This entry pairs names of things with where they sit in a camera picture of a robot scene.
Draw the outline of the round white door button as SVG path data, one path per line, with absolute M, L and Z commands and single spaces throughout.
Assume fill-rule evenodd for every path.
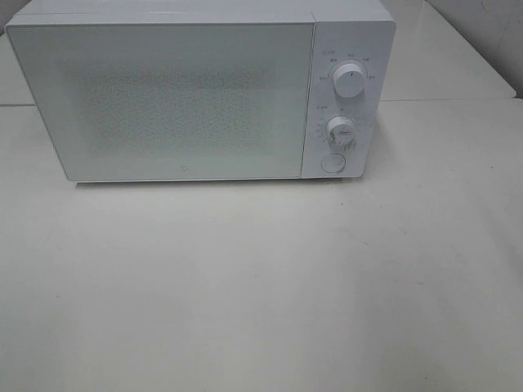
M 346 159 L 340 154 L 328 154 L 321 160 L 321 167 L 327 173 L 339 173 L 344 170 Z

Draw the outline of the white timer knob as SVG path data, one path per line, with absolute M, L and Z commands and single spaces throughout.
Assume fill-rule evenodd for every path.
M 327 121 L 325 131 L 331 146 L 345 148 L 355 138 L 355 121 L 346 116 L 336 116 Z

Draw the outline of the white microwave door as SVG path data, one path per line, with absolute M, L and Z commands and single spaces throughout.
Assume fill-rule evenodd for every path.
M 301 173 L 311 24 L 7 32 L 69 180 Z

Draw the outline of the upper white power knob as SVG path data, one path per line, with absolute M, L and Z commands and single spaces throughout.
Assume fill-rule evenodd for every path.
M 360 62 L 343 61 L 331 74 L 334 91 L 341 98 L 354 98 L 365 89 L 367 76 L 367 70 Z

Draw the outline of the white microwave oven body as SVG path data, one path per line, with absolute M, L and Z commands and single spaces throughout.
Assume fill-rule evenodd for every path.
M 11 26 L 290 24 L 313 27 L 301 173 L 294 178 L 224 180 L 361 176 L 396 32 L 395 21 L 379 1 L 32 1 L 7 23 L 6 33 L 9 39 Z M 341 98 L 331 74 L 350 59 L 360 62 L 368 76 L 358 96 Z M 355 121 L 355 138 L 345 148 L 331 146 L 326 135 L 325 124 L 336 116 Z M 328 154 L 344 156 L 343 171 L 322 169 Z

